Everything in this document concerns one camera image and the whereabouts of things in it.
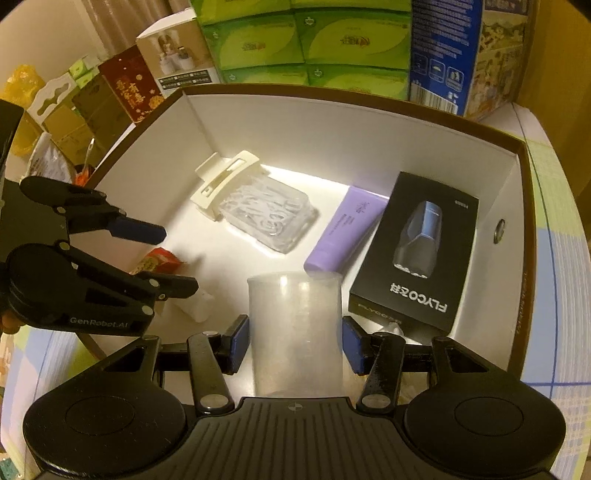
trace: human hand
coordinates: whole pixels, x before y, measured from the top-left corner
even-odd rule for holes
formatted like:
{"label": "human hand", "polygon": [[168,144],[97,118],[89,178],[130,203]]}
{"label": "human hand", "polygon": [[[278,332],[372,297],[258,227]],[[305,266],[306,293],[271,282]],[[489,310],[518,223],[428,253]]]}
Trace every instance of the human hand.
{"label": "human hand", "polygon": [[23,325],[25,324],[21,322],[12,311],[7,310],[2,314],[2,324],[0,325],[2,333],[13,335],[17,333]]}

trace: white plastic clip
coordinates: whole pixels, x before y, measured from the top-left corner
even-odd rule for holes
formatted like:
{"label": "white plastic clip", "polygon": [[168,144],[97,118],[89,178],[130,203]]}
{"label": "white plastic clip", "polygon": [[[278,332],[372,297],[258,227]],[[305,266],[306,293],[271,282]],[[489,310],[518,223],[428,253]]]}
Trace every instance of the white plastic clip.
{"label": "white plastic clip", "polygon": [[219,204],[240,185],[241,177],[259,169],[259,158],[249,151],[242,150],[234,158],[223,158],[216,152],[195,170],[201,183],[191,201],[204,215],[216,220]]}

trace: cardboard box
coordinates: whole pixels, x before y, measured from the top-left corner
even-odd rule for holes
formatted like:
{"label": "cardboard box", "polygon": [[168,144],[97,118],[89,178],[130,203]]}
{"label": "cardboard box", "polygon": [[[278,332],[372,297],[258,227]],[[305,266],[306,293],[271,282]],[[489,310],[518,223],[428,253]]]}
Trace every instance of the cardboard box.
{"label": "cardboard box", "polygon": [[478,119],[513,98],[527,0],[413,0],[410,100]]}
{"label": "cardboard box", "polygon": [[408,98],[408,72],[351,65],[308,65],[310,85]]}
{"label": "cardboard box", "polygon": [[99,70],[136,124],[164,102],[137,45],[101,63]]}
{"label": "cardboard box", "polygon": [[478,199],[400,173],[353,282],[349,311],[396,322],[405,336],[447,335],[462,298]]}
{"label": "cardboard box", "polygon": [[108,151],[131,123],[113,90],[102,77],[94,77],[72,97],[78,113],[103,150]]}
{"label": "cardboard box", "polygon": [[135,42],[165,96],[179,87],[219,83],[207,43],[190,8],[158,20]]}
{"label": "cardboard box", "polygon": [[[73,165],[84,164],[86,150],[94,137],[86,120],[77,112],[72,101],[79,92],[78,88],[73,90],[43,122],[43,127],[51,134],[56,147]],[[106,150],[95,144],[89,157],[90,165],[97,166],[105,153]]]}
{"label": "cardboard box", "polygon": [[288,85],[308,85],[306,65],[273,65],[251,67],[248,69],[226,70],[223,72],[226,83],[285,83]]}
{"label": "cardboard box", "polygon": [[375,8],[410,12],[411,0],[291,0],[292,8]]}
{"label": "cardboard box", "polygon": [[362,9],[296,12],[306,63],[408,70],[410,14]]}
{"label": "cardboard box", "polygon": [[289,10],[290,0],[191,0],[201,25]]}
{"label": "cardboard box", "polygon": [[203,27],[221,70],[304,63],[293,15],[264,15]]}

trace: red snack package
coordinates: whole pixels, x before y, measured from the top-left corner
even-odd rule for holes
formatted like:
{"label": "red snack package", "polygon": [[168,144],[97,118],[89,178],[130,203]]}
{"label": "red snack package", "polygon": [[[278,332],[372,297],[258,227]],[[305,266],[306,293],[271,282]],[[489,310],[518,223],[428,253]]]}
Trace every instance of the red snack package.
{"label": "red snack package", "polygon": [[139,272],[155,272],[174,274],[178,268],[183,264],[177,257],[164,248],[154,248],[148,253],[138,265],[129,272],[135,275]]}

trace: plastic beaker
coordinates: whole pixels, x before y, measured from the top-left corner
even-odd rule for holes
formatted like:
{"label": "plastic beaker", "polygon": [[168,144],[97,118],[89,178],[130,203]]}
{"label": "plastic beaker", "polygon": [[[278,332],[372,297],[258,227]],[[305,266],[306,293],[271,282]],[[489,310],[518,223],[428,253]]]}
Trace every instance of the plastic beaker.
{"label": "plastic beaker", "polygon": [[255,395],[343,394],[341,280],[332,272],[248,279]]}

